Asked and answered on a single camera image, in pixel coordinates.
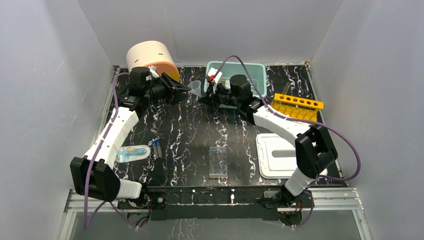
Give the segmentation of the clear plastic funnel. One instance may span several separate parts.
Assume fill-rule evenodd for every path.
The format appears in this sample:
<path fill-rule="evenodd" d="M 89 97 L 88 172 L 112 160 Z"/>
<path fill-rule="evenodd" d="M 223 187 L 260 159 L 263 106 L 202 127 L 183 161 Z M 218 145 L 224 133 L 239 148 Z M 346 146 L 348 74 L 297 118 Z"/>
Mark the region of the clear plastic funnel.
<path fill-rule="evenodd" d="M 197 97 L 200 97 L 202 95 L 201 90 L 201 81 L 200 80 L 194 80 L 188 84 L 188 87 L 190 88 L 189 93 L 193 94 Z"/>

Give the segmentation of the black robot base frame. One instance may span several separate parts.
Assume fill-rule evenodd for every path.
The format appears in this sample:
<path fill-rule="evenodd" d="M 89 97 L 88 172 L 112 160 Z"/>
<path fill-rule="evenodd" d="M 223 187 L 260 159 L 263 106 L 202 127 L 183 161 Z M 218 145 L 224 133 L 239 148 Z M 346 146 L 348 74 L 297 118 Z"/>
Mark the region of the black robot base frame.
<path fill-rule="evenodd" d="M 262 219 L 277 221 L 312 206 L 302 194 L 288 205 L 280 186 L 149 186 L 139 199 L 118 201 L 120 210 L 152 214 L 153 221 L 176 219 Z"/>

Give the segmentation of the yellow test tube rack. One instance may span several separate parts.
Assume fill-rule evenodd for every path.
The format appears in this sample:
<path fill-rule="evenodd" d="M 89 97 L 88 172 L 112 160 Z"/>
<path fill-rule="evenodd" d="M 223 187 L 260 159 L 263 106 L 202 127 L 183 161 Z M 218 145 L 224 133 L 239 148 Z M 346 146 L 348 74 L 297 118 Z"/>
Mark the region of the yellow test tube rack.
<path fill-rule="evenodd" d="M 278 112 L 294 119 L 317 121 L 317 115 L 324 109 L 322 101 L 275 93 L 271 106 Z"/>

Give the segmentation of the glass test tube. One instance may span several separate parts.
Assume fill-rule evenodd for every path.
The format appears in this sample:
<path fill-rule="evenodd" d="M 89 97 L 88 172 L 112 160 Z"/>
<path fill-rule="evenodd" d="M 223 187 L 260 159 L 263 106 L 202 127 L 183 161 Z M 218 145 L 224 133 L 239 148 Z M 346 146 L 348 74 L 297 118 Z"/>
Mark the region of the glass test tube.
<path fill-rule="evenodd" d="M 291 88 L 291 83 L 290 82 L 287 82 L 285 84 L 285 86 L 284 86 L 283 91 L 282 91 L 281 94 L 282 95 L 287 95 L 287 93 L 289 92 L 290 88 Z"/>

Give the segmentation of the blue capped vial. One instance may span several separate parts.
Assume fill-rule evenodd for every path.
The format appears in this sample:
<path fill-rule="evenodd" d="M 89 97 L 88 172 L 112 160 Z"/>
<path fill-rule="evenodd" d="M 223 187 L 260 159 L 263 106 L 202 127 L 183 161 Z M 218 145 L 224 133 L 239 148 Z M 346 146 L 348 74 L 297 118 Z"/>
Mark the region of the blue capped vial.
<path fill-rule="evenodd" d="M 154 157 L 154 159 L 157 159 L 158 158 L 158 150 L 157 150 L 157 144 L 156 144 L 155 140 L 152 141 L 152 149 L 153 149 L 153 157 Z"/>
<path fill-rule="evenodd" d="M 162 155 L 162 150 L 161 150 L 161 144 L 160 144 L 160 141 L 159 140 L 156 140 L 156 149 L 157 149 L 157 155 L 158 155 L 158 158 L 162 158 L 163 157 L 163 155 Z"/>

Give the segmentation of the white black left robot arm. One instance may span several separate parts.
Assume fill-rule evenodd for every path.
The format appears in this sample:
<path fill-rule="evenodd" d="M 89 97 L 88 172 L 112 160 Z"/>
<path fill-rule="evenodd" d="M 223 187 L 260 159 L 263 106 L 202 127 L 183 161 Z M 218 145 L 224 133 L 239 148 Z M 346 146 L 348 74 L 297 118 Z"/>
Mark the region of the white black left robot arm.
<path fill-rule="evenodd" d="M 70 171 L 77 194 L 106 202 L 129 199 L 135 207 L 144 208 L 150 198 L 143 184 L 121 179 L 113 171 L 119 150 L 151 104 L 176 105 L 188 97 L 191 88 L 144 66 L 134 67 L 127 76 L 125 91 L 113 94 L 115 108 L 110 119 L 90 149 L 72 159 Z"/>

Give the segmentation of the white bin lid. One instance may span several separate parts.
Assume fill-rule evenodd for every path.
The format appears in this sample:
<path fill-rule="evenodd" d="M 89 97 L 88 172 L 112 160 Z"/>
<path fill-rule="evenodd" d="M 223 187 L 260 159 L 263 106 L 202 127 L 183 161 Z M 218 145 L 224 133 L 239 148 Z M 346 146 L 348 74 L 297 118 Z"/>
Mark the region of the white bin lid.
<path fill-rule="evenodd" d="M 297 168 L 295 147 L 275 133 L 256 136 L 260 175 L 265 179 L 288 179 Z"/>

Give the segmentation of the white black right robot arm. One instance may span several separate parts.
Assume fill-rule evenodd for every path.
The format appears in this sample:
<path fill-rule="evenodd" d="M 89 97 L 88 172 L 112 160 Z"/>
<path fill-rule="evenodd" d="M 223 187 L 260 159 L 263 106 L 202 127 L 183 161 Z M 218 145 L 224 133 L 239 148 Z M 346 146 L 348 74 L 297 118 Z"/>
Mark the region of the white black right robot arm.
<path fill-rule="evenodd" d="M 231 77 L 229 89 L 221 84 L 218 74 L 209 74 L 206 80 L 208 87 L 200 103 L 213 108 L 235 107 L 241 119 L 277 134 L 294 147 L 297 168 L 282 186 L 281 199 L 286 206 L 295 207 L 307 186 L 338 158 L 329 131 L 318 122 L 300 124 L 298 119 L 274 111 L 253 95 L 243 74 Z"/>

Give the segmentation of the clear well plate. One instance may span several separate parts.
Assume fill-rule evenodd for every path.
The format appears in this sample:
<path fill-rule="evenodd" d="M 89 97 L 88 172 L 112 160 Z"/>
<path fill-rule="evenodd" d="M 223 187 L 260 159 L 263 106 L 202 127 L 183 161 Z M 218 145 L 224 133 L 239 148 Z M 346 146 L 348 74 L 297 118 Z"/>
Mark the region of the clear well plate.
<path fill-rule="evenodd" d="M 211 146 L 209 148 L 209 177 L 226 179 L 228 177 L 227 148 Z"/>

